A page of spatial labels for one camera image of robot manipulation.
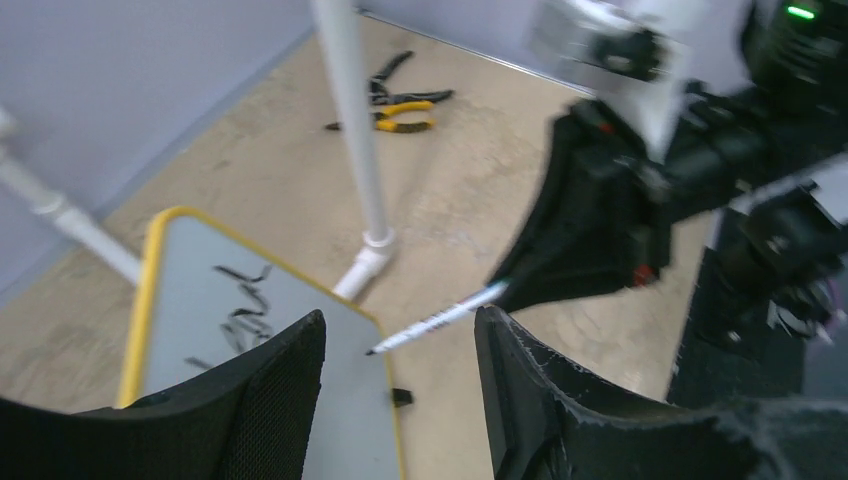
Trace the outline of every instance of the white pole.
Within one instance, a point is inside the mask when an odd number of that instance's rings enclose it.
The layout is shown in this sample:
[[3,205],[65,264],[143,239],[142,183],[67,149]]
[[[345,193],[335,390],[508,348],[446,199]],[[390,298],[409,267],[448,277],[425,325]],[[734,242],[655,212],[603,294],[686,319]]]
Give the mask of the white pole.
[[312,12],[368,226],[363,235],[365,246],[333,289],[340,297],[353,299],[394,255],[395,234],[389,227],[383,202],[359,18],[352,0],[312,0]]
[[382,242],[391,236],[391,232],[383,206],[383,189],[374,146],[359,18],[351,0],[312,0],[312,11],[368,225],[368,237]]
[[109,235],[87,212],[64,194],[47,187],[0,146],[0,184],[25,200],[32,213],[52,223],[60,232],[82,243],[133,285],[141,275],[141,262]]

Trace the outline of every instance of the marker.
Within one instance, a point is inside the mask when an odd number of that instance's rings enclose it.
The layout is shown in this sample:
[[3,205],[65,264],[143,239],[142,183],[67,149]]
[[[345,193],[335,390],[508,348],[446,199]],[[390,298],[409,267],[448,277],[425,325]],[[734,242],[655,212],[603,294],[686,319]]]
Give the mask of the marker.
[[416,322],[407,327],[406,330],[396,333],[391,337],[383,340],[382,342],[377,344],[376,347],[365,352],[365,355],[386,353],[389,350],[395,349],[403,345],[404,343],[411,342],[416,338],[423,337],[424,335],[430,332],[435,332],[436,330],[450,325],[451,323],[454,323],[457,320],[461,320],[462,317],[468,315],[474,310],[477,310],[483,305],[497,300],[501,295],[503,295],[508,286],[508,280],[501,280],[500,282],[489,285],[488,287],[484,288],[483,290],[480,290],[474,295],[471,295],[465,300],[456,303],[454,306],[446,310],[442,310],[441,312],[425,320]]

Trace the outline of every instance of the wire cutter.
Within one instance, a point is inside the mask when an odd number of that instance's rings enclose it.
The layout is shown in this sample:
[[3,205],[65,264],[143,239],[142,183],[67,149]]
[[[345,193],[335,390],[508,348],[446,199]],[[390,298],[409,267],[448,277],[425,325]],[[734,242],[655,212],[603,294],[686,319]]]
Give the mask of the wire cutter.
[[371,76],[369,81],[371,105],[398,105],[401,103],[418,101],[438,103],[453,96],[453,90],[398,94],[392,94],[389,92],[389,89],[386,88],[385,85],[386,81],[392,76],[392,74],[395,73],[395,70],[397,70],[403,62],[407,61],[413,55],[415,55],[415,52],[412,50],[407,50],[395,55],[383,66],[382,69],[380,69],[379,72]]
[[[383,107],[379,112],[374,112],[374,129],[391,133],[418,133],[429,130],[436,124],[436,121],[432,118],[420,122],[398,123],[392,120],[391,117],[406,112],[427,111],[431,108],[433,108],[433,102],[426,101],[388,105]],[[324,128],[327,130],[341,130],[342,125],[336,122],[326,125]]]

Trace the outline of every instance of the yellow-handled pliers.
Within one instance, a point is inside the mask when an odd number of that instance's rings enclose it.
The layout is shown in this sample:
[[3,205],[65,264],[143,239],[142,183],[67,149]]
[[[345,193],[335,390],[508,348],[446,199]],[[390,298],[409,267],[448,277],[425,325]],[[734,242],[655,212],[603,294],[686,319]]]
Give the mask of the yellow-handled pliers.
[[[436,124],[436,121],[432,118],[412,123],[398,123],[391,118],[406,112],[429,111],[431,108],[433,108],[433,102],[427,101],[388,105],[380,111],[374,112],[374,129],[392,133],[418,133],[429,130]],[[341,130],[342,124],[339,122],[331,123],[324,128],[327,130]]]

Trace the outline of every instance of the concrete floor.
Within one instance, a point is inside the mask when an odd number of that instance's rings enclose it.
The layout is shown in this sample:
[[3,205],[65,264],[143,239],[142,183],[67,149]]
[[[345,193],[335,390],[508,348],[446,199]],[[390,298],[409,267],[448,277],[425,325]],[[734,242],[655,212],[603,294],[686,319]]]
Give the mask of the concrete floor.
[[[394,332],[476,290],[530,206],[548,120],[565,87],[372,20],[369,70],[399,50],[397,92],[454,88],[436,130],[378,133],[400,255],[363,307]],[[315,39],[177,157],[106,222],[139,249],[151,216],[186,204],[211,213],[332,286],[363,223]],[[657,288],[537,307],[516,317],[553,348],[626,388],[662,398],[699,259],[705,219],[678,230],[676,266]],[[74,251],[0,312],[0,395],[63,411],[111,404],[132,289]],[[491,478],[472,322],[392,356],[416,404],[401,413],[409,480]]]

